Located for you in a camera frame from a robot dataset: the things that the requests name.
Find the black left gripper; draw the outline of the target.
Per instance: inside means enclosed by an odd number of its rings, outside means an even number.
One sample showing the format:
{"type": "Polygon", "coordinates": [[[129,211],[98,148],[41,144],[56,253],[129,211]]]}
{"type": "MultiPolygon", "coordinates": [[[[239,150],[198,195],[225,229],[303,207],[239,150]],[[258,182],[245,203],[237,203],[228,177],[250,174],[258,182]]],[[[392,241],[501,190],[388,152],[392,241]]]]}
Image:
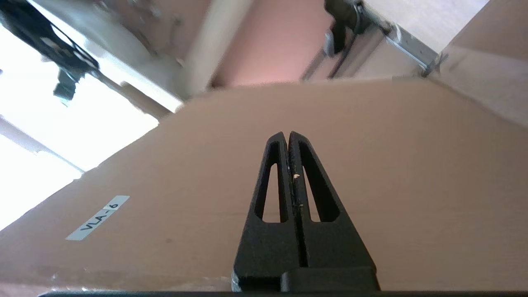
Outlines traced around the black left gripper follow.
{"type": "Polygon", "coordinates": [[[66,37],[66,40],[61,39],[55,33],[58,27],[30,2],[2,0],[0,10],[1,25],[6,30],[58,66],[58,83],[53,95],[62,104],[69,105],[76,93],[77,83],[86,74],[99,72],[97,60],[59,30],[66,37]]]}

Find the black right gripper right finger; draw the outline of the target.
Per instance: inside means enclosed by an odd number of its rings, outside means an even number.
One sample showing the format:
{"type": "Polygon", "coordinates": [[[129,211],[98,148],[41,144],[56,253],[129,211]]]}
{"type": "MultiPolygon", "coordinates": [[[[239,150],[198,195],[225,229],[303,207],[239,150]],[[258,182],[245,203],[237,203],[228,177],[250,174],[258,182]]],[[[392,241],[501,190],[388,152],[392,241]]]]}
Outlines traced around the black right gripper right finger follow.
{"type": "Polygon", "coordinates": [[[288,291],[379,291],[377,268],[311,143],[288,143],[300,268],[288,291]]]}

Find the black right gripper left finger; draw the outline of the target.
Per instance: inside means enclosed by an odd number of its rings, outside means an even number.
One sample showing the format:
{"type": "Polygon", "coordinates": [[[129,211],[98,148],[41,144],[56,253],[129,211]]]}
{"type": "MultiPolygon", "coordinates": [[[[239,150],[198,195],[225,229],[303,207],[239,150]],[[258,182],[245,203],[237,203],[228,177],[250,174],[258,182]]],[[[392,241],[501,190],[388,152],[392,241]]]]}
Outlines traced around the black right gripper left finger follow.
{"type": "Polygon", "coordinates": [[[243,227],[231,274],[232,291],[280,291],[284,273],[301,268],[303,252],[301,209],[306,201],[305,180],[293,164],[295,154],[283,132],[272,135],[264,147],[256,185],[243,227]],[[264,220],[272,166],[277,167],[279,222],[264,220]]]}

